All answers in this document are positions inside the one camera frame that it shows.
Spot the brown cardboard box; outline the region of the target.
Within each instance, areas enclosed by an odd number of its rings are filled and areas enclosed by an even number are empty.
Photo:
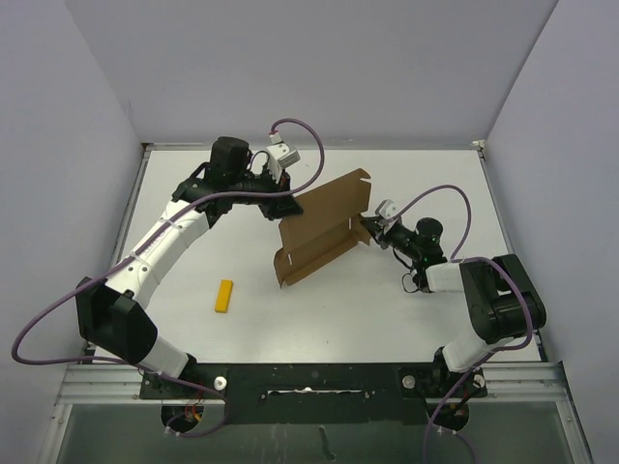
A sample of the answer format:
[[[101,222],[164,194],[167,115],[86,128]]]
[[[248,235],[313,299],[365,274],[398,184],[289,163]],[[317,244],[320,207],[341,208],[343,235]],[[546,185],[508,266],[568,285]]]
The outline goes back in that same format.
[[[304,212],[279,225],[274,268],[280,286],[296,284],[358,243],[369,244],[361,219],[370,193],[370,175],[358,168],[297,197]]]

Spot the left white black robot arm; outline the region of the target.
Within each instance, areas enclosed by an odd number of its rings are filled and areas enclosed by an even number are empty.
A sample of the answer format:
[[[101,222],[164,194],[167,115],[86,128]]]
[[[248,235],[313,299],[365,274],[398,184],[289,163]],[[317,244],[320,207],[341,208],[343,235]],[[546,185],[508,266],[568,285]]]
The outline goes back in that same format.
[[[248,142],[219,137],[209,160],[178,185],[155,225],[128,254],[128,265],[90,281],[75,298],[85,340],[126,363],[163,373],[163,387],[176,397],[195,388],[194,360],[160,336],[146,307],[183,253],[234,205],[255,205],[268,220],[303,212],[289,193],[286,171],[300,155],[278,134],[270,139],[266,162],[254,173]]]

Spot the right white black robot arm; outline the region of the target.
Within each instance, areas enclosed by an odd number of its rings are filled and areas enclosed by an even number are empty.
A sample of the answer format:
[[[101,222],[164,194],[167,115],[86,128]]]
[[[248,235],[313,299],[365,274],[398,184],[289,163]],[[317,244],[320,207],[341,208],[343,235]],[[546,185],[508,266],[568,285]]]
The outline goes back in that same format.
[[[423,217],[414,229],[379,216],[361,225],[407,270],[402,289],[415,293],[459,293],[466,316],[458,336],[440,347],[428,366],[431,386],[449,395],[461,388],[464,372],[518,338],[526,339],[546,321],[545,307],[517,256],[450,262],[441,247],[443,226]]]

